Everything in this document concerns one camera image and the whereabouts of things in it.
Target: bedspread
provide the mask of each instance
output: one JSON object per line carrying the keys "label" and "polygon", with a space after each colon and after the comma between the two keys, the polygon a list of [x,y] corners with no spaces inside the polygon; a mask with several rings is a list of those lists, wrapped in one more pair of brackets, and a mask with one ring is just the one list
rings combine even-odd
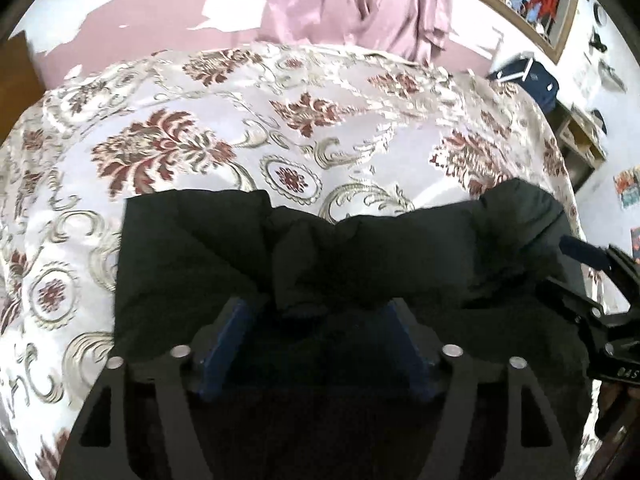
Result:
{"label": "bedspread", "polygon": [[265,189],[274,206],[335,222],[519,176],[582,235],[561,153],[523,90],[366,52],[258,43],[116,64],[47,91],[0,165],[0,423],[34,478],[54,478],[111,348],[128,197]]}

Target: bed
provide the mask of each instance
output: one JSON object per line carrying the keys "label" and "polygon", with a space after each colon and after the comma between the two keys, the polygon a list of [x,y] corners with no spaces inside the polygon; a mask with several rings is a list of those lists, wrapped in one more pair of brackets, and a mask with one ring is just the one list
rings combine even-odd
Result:
{"label": "bed", "polygon": [[[523,90],[363,50],[256,43],[115,64],[47,91],[0,164],[0,424],[38,480],[54,478],[111,349],[128,197],[264,189],[336,222],[517,176],[582,236],[556,140]],[[597,446],[593,415],[578,473]]]}

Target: folded black garment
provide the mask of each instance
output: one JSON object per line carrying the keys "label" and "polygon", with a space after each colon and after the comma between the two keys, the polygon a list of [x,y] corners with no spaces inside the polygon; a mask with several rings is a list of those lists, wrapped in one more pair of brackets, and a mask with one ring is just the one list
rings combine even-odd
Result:
{"label": "folded black garment", "polygon": [[395,385],[403,378],[362,334],[368,313],[404,298],[440,340],[476,358],[524,357],[576,449],[590,408],[577,329],[534,295],[546,276],[584,292],[558,249],[562,206],[521,180],[480,200],[396,218],[331,224],[272,208],[263,191],[167,191],[127,202],[115,299],[115,352],[143,360],[188,344],[230,296],[272,304],[228,374],[231,386]]}

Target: pink curtain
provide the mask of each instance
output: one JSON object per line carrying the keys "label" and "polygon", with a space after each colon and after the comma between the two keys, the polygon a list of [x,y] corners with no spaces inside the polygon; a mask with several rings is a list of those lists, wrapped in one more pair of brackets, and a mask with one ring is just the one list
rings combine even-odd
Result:
{"label": "pink curtain", "polygon": [[259,40],[356,44],[427,62],[449,33],[452,0],[268,0]]}

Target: floral bedspread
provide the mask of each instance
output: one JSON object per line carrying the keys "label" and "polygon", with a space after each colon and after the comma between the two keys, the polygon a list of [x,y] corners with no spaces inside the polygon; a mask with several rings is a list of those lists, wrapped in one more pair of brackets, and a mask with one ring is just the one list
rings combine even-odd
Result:
{"label": "floral bedspread", "polygon": [[54,479],[111,348],[128,197],[265,189],[335,222],[519,176],[581,234],[554,136],[518,86],[331,48],[159,52],[69,80],[22,115],[0,165],[0,425],[37,479]]}

